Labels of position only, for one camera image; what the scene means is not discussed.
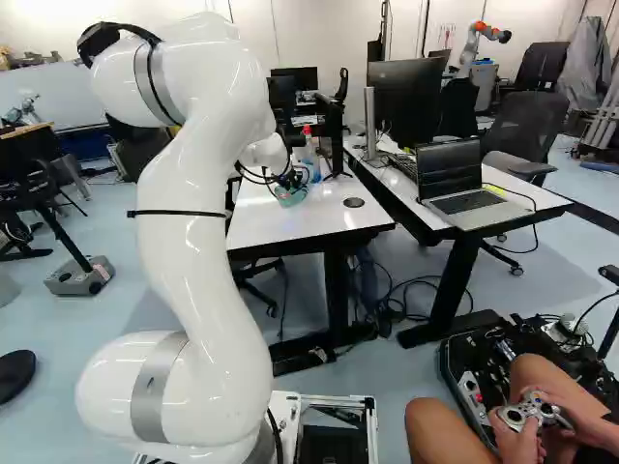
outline laptop keyboard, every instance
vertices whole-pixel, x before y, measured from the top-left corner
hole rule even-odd
[[[479,190],[444,198],[442,200],[432,200],[432,205],[446,215],[454,215],[456,213],[477,210],[484,206],[496,205],[504,202],[505,200],[493,195],[489,191]]]
[[[417,162],[415,162],[410,155],[389,154],[387,156],[391,164],[398,171],[401,171],[406,177],[417,184]]]

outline plastic bottle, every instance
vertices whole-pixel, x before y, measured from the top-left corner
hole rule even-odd
[[[309,124],[303,126],[303,135],[306,137],[306,155],[301,162],[309,169],[309,181],[317,184],[322,179],[320,172],[320,159],[316,154],[316,144],[311,137],[311,127]]]

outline game controller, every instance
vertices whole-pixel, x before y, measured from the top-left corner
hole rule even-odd
[[[543,400],[542,391],[530,391],[518,404],[499,408],[496,412],[500,420],[513,431],[520,433],[528,418],[536,418],[540,427],[559,425],[574,430],[572,425],[561,416],[561,408]]]

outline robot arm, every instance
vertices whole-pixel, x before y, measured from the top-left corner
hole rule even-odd
[[[106,345],[79,380],[77,409],[132,450],[177,464],[241,464],[264,435],[271,359],[232,278],[224,221],[203,214],[224,212],[240,157],[279,173],[287,153],[264,73],[234,25],[197,14],[161,38],[124,28],[137,35],[95,26],[78,49],[113,117],[184,123],[137,185],[137,210],[160,213],[136,221],[143,268],[185,333],[130,333]]]
[[[477,54],[479,35],[485,36],[489,41],[499,41],[502,44],[506,44],[512,38],[511,31],[501,31],[500,29],[490,27],[483,21],[476,21],[471,24],[468,29],[466,45],[460,54],[459,62],[461,66],[457,72],[457,78],[468,78],[471,71],[471,64],[475,60],[475,55]]]

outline whiteboard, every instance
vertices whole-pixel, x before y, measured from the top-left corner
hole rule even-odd
[[[0,115],[21,108],[23,99],[35,94],[40,95],[35,111],[43,121],[53,122],[55,130],[107,122],[83,65],[51,63],[0,72]]]

